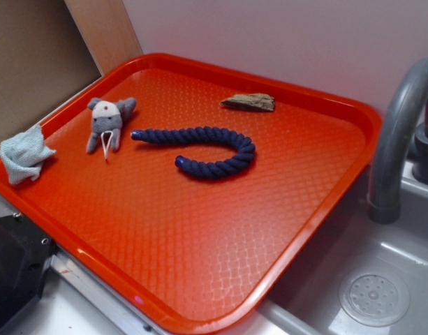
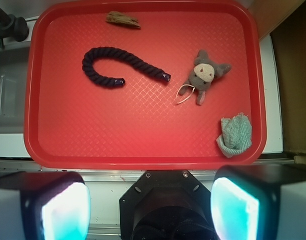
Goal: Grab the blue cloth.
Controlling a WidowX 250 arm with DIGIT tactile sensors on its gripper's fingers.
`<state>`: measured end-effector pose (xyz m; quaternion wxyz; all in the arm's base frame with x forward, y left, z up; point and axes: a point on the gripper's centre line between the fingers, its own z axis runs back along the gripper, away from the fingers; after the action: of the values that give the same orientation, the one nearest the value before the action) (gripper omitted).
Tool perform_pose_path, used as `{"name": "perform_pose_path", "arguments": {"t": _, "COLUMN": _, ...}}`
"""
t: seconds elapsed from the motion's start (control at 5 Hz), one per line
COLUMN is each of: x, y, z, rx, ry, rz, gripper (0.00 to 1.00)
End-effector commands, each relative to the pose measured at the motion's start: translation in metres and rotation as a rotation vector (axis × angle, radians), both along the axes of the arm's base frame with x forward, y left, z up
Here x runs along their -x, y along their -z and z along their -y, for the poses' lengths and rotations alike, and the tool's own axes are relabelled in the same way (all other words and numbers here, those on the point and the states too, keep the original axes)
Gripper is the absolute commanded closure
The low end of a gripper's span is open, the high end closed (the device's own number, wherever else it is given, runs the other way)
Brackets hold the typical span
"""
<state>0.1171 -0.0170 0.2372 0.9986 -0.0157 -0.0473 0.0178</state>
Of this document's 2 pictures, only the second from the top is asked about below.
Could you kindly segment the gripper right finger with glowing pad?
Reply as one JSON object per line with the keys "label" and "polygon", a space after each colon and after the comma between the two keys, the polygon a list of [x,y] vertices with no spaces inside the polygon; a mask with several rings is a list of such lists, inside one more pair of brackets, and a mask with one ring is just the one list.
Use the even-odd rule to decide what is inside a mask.
{"label": "gripper right finger with glowing pad", "polygon": [[306,164],[219,168],[211,215],[221,240],[306,240]]}

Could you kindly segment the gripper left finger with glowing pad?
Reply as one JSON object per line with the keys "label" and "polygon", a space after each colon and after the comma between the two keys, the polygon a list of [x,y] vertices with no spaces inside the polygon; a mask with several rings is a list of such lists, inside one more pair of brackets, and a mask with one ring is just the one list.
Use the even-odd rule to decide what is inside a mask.
{"label": "gripper left finger with glowing pad", "polygon": [[84,240],[90,192],[67,172],[0,173],[0,240]]}

